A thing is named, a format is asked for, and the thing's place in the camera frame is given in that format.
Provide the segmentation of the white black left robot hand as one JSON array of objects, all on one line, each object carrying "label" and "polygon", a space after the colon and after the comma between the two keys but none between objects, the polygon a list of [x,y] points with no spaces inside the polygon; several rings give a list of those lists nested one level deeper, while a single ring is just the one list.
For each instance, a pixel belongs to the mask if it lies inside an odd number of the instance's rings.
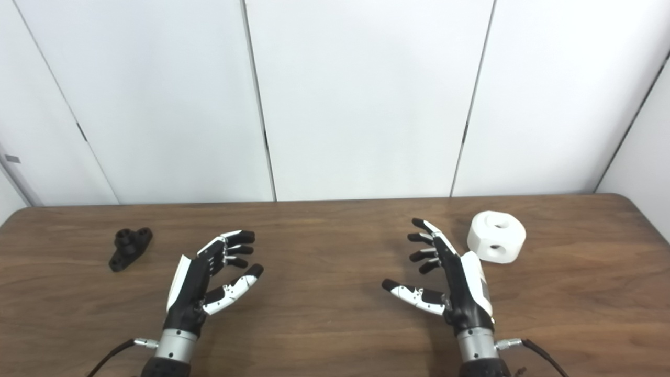
[{"label": "white black left robot hand", "polygon": [[[236,230],[220,234],[203,246],[193,258],[182,255],[170,287],[164,330],[201,336],[204,322],[233,303],[258,281],[264,267],[251,267],[242,256],[251,255],[255,233]],[[209,290],[211,277],[225,267],[244,268],[243,275]]]}]

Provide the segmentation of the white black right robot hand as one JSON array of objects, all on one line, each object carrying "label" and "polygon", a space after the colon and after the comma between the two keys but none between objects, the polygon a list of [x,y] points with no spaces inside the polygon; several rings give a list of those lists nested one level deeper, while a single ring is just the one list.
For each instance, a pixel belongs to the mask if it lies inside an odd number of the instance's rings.
[{"label": "white black right robot hand", "polygon": [[412,218],[411,222],[421,232],[408,234],[407,238],[411,242],[425,243],[428,248],[412,253],[409,260],[425,262],[419,268],[421,274],[442,268],[448,292],[400,284],[391,279],[383,280],[382,288],[415,308],[442,316],[446,324],[454,329],[455,335],[474,329],[494,332],[493,307],[476,253],[458,253],[448,237],[427,220]]}]

